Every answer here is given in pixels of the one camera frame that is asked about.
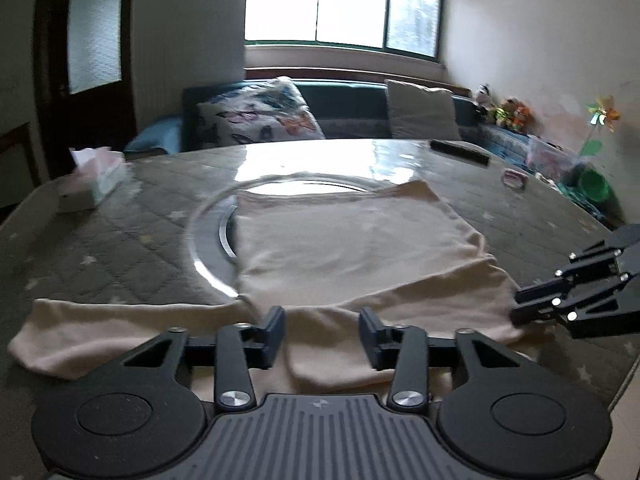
floor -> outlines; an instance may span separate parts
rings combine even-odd
[[[640,370],[611,415],[613,436],[596,473],[603,480],[639,480]]]

sofa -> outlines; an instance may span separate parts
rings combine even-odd
[[[215,147],[211,139],[203,139],[198,134],[198,103],[260,81],[184,89],[182,114],[160,118],[146,127],[125,147],[127,158]],[[384,84],[326,79],[294,79],[293,82],[327,139],[391,137]],[[457,95],[453,100],[461,137],[481,145],[480,113],[475,103]]]

wall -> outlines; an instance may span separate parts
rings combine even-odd
[[[330,46],[249,45],[247,67],[349,68],[445,81],[444,66],[414,57]]]
[[[178,113],[187,86],[244,79],[245,0],[133,0],[139,128]]]
[[[46,179],[31,69],[34,4],[35,0],[0,0],[0,135],[30,122],[40,177]],[[0,207],[18,202],[31,189],[22,149],[0,155]]]
[[[180,111],[185,86],[243,78],[245,0],[132,0],[132,72],[138,125]],[[31,123],[40,176],[47,178],[33,94],[35,0],[0,0],[0,134]],[[25,196],[23,155],[0,156],[0,206]]]
[[[446,0],[444,63],[453,83],[489,83],[532,107],[536,132],[573,150],[586,104],[613,94],[622,112],[594,163],[640,221],[640,0]]]

folded garment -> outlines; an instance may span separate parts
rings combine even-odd
[[[383,393],[392,371],[370,368],[358,313],[432,336],[474,328],[532,355],[508,318],[516,284],[484,250],[484,237],[423,182],[376,192],[306,196],[239,194],[237,301],[208,305],[109,305],[36,300],[9,344],[35,372],[73,379],[169,326],[194,335],[259,322],[274,304],[287,312],[287,338],[271,370],[252,370],[259,397],[283,393]],[[448,375],[431,375],[442,395]],[[210,370],[192,389],[210,400]]]
[[[484,237],[418,180],[373,192],[238,193],[238,287],[271,305],[367,304],[390,324],[439,337],[474,328],[510,341],[516,283]]]

butterfly pillow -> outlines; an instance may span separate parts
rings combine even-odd
[[[219,146],[324,139],[300,91],[279,77],[213,97],[198,105],[199,128]]]

